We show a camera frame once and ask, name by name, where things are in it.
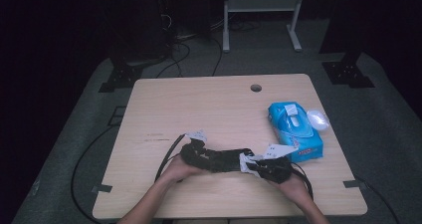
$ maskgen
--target white stand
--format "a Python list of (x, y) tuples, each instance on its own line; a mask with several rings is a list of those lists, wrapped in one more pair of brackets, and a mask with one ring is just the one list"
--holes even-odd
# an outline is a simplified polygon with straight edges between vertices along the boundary
[(295, 28), (301, 10), (302, 0), (224, 0), (224, 30), (223, 51), (230, 52), (229, 41), (229, 13), (230, 12), (286, 12), (293, 11), (292, 24), (287, 26), (296, 52), (302, 47), (296, 35)]

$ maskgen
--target gray carpet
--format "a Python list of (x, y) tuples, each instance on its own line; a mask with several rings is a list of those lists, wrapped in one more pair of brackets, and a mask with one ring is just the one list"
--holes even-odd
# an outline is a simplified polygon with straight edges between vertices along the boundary
[[(422, 122), (386, 78), (382, 67), (362, 54), (357, 62), (375, 88), (351, 89), (332, 85), (321, 62), (338, 61), (342, 54), (318, 53), (327, 20), (299, 21), (297, 33), (303, 46), (293, 50), (287, 21), (263, 22), (250, 32), (232, 32), (231, 52), (223, 54), (215, 76), (246, 76), (304, 73), (311, 77), (319, 98), (354, 174), (365, 179), (397, 214), (401, 223), (422, 220)], [(220, 44), (222, 33), (213, 34)], [(213, 40), (184, 42), (189, 56), (179, 63), (183, 77), (208, 77), (219, 60)], [(174, 58), (187, 50), (174, 46)], [(148, 67), (143, 78), (155, 78), (167, 65)], [(112, 65), (99, 64), (66, 126), (58, 138), (35, 185), (22, 204), (14, 223), (92, 223), (73, 203), (73, 170), (86, 148), (105, 131), (114, 109), (126, 106), (130, 89), (99, 93)], [(178, 77), (176, 66), (161, 77)], [(118, 122), (116, 116), (112, 122)], [(75, 175), (75, 197), (91, 215), (96, 200), (93, 187), (101, 184), (118, 127), (101, 136), (84, 155)], [(328, 217), (331, 223), (395, 223), (391, 212), (371, 189), (362, 188), (368, 212), (355, 217)], [(303, 217), (290, 223), (307, 223)]]

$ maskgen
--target black fabric object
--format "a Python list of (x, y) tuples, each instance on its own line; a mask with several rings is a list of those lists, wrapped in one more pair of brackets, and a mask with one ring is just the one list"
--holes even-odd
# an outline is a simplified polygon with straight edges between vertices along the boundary
[(168, 0), (168, 10), (176, 26), (209, 35), (210, 0)]
[(364, 52), (422, 118), (422, 0), (337, 0), (320, 53)]
[(99, 3), (113, 46), (144, 59), (168, 53), (158, 0), (99, 0)]

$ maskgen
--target cable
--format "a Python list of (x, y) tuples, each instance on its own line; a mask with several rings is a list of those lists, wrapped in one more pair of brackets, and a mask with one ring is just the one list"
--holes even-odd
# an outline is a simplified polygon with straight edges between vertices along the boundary
[(172, 64), (170, 64), (170, 65), (168, 65), (167, 67), (165, 67), (164, 69), (162, 69), (159, 73), (158, 73), (158, 75), (156, 76), (156, 78), (158, 78), (165, 70), (167, 70), (168, 68), (170, 68), (170, 67), (172, 67), (172, 66), (174, 66), (174, 65), (177, 65), (178, 67), (179, 67), (179, 75), (181, 75), (181, 70), (180, 70), (180, 66), (179, 66), (179, 62), (181, 62), (181, 61), (183, 61), (183, 60), (185, 60), (188, 56), (189, 56), (189, 54), (190, 54), (190, 48), (189, 48), (189, 46), (187, 46), (187, 45), (185, 45), (185, 44), (183, 44), (183, 43), (179, 43), (179, 45), (182, 45), (183, 47), (185, 47), (186, 49), (187, 49), (187, 53), (186, 53), (186, 55), (183, 57), (183, 58), (181, 58), (180, 60), (178, 60), (178, 61), (174, 61), (174, 63), (172, 63)]
[(171, 19), (171, 17), (170, 16), (168, 16), (167, 14), (161, 14), (161, 18), (163, 18), (163, 17), (166, 17), (166, 18), (168, 18), (168, 26), (167, 26), (167, 29), (169, 29), (170, 27), (171, 27), (171, 24), (173, 23), (173, 20)]
[(212, 75), (211, 75), (211, 77), (214, 77), (215, 76), (215, 72), (217, 71), (217, 68), (218, 68), (218, 66), (220, 65), (220, 62), (221, 62), (221, 58), (223, 56), (223, 49), (221, 48), (220, 43), (215, 38), (212, 38), (212, 40), (214, 40), (214, 42), (217, 43), (218, 48), (219, 48), (219, 52), (220, 52), (220, 56), (218, 57), (217, 64), (215, 65), (214, 71), (212, 72)]
[(307, 177), (307, 174), (304, 172), (304, 170), (297, 163), (291, 162), (291, 164), (293, 164), (294, 166), (298, 167), (301, 170), (301, 172), (304, 174), (304, 176)]
[(305, 173), (301, 173), (301, 172), (297, 171), (294, 168), (292, 170), (292, 173), (294, 173), (295, 175), (300, 177), (302, 179), (302, 181), (307, 185), (308, 193), (310, 194), (311, 199), (314, 200), (313, 186), (311, 185), (310, 180), (307, 178), (307, 175)]
[(74, 190), (74, 186), (75, 186), (75, 176), (78, 170), (78, 167), (81, 163), (81, 160), (83, 159), (83, 157), (85, 156), (85, 154), (87, 154), (88, 150), (90, 150), (90, 148), (104, 135), (106, 134), (108, 131), (110, 131), (112, 128), (114, 128), (115, 125), (110, 126), (109, 128), (107, 128), (105, 131), (103, 131), (102, 133), (100, 133), (100, 135), (98, 135), (96, 138), (94, 138), (94, 140), (90, 143), (90, 145), (88, 145), (88, 147), (85, 149), (85, 151), (83, 152), (83, 154), (80, 156), (80, 158), (78, 159), (77, 164), (75, 165), (74, 168), (74, 172), (72, 173), (72, 179), (71, 179), (71, 194), (72, 194), (72, 200), (74, 201), (75, 205), (77, 206), (78, 210), (85, 216), (87, 217), (89, 220), (93, 221), (94, 223), (100, 223), (97, 219), (95, 219), (94, 217), (88, 215), (83, 209), (82, 207), (79, 205), (77, 198), (75, 196), (75, 190)]
[(254, 25), (253, 22), (245, 22), (245, 21), (241, 21), (241, 22), (232, 22), (230, 23), (230, 31), (232, 32), (250, 32), (252, 30), (256, 30), (259, 29), (261, 27), (261, 22), (256, 22), (258, 25)]
[(391, 205), (387, 202), (387, 200), (381, 195), (380, 192), (378, 192), (375, 188), (373, 188), (373, 186), (371, 184), (369, 184), (366, 180), (364, 180), (363, 178), (353, 174), (353, 176), (358, 180), (361, 181), (363, 184), (365, 184), (370, 190), (372, 190), (376, 195), (378, 195), (379, 198), (381, 198), (382, 202), (384, 202), (384, 204), (387, 206), (388, 210), (391, 212), (391, 215), (393, 216), (395, 222), (397, 224), (400, 224), (400, 221), (398, 220), (397, 215), (395, 214), (393, 208), (391, 207)]
[(171, 155), (171, 153), (173, 152), (174, 148), (177, 146), (177, 144), (179, 144), (180, 140), (184, 136), (185, 136), (185, 134), (179, 135), (179, 137), (177, 137), (177, 139), (173, 142), (173, 144), (168, 149), (167, 153), (165, 154), (164, 158), (162, 159), (161, 165), (159, 166), (159, 168), (157, 170), (157, 174), (155, 175), (154, 182), (156, 182), (158, 180), (159, 176), (161, 175), (162, 169), (164, 169), (165, 164), (167, 164), (168, 160), (171, 159), (171, 158), (169, 158), (169, 156)]
[(183, 77), (183, 74), (182, 74), (182, 69), (180, 68), (180, 65), (179, 65), (179, 63), (176, 61), (176, 60), (174, 60), (174, 58), (171, 58), (171, 60), (173, 60), (173, 62), (176, 64), (176, 66), (177, 66), (177, 70), (179, 71), (179, 75), (177, 76), (177, 77)]

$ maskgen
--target human arm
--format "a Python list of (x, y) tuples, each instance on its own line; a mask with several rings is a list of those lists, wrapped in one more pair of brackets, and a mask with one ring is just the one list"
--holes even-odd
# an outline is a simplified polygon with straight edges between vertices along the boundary
[(188, 176), (198, 174), (203, 170), (186, 164), (180, 155), (177, 155), (170, 162), (165, 171), (152, 184), (140, 201), (117, 223), (118, 224), (149, 224), (161, 205), (168, 189)]
[(311, 199), (304, 182), (297, 175), (292, 174), (287, 181), (280, 184), (272, 181), (269, 182), (282, 191), (289, 200), (294, 202), (304, 212), (311, 224), (329, 223)]

